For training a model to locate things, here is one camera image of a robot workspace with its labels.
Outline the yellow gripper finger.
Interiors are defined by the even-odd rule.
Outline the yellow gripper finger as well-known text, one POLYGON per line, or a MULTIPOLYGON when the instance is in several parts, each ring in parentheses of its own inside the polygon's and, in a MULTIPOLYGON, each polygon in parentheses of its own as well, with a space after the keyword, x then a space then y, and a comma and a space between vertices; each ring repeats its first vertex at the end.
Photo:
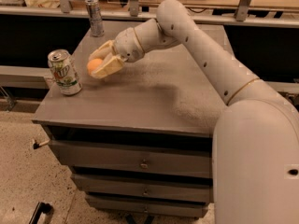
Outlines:
POLYGON ((114 41, 108 40, 98 49, 96 49, 90 56, 89 60, 101 59, 109 62, 115 58, 114 41))
POLYGON ((115 56, 112 61, 103 61, 101 65, 99 65, 94 71, 92 71, 90 76, 97 79, 102 79, 104 77, 108 77, 114 73, 117 73, 123 68, 123 65, 123 60, 120 57, 115 56))

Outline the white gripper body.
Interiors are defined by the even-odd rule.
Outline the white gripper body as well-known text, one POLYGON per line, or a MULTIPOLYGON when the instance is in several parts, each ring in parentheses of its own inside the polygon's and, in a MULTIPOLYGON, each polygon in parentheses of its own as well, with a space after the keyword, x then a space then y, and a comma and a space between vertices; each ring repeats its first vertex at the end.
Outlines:
POLYGON ((120 32, 115 37, 113 46, 115 52, 128 63, 134 63, 145 55, 134 28, 128 28, 120 32))

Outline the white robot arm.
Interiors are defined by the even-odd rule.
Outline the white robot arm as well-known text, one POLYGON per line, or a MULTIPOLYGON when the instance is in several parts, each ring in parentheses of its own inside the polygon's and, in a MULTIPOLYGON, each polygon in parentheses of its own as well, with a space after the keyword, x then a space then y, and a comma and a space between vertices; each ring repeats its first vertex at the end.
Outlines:
POLYGON ((299 224, 299 113, 203 32, 177 0, 92 53, 102 78, 154 49, 183 45, 226 105, 213 132, 216 224, 299 224))

